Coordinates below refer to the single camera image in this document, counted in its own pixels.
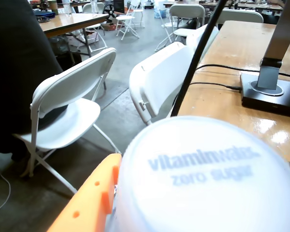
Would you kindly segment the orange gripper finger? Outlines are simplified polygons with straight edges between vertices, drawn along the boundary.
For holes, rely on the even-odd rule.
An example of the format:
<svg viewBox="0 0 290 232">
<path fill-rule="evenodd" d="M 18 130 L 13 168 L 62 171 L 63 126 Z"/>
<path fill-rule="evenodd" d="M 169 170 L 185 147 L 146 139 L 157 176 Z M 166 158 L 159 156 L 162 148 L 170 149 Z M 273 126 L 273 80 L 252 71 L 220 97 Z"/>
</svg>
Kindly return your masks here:
<svg viewBox="0 0 290 232">
<path fill-rule="evenodd" d="M 102 232 L 111 214 L 122 156 L 108 155 L 71 198 L 49 232 Z"/>
</svg>

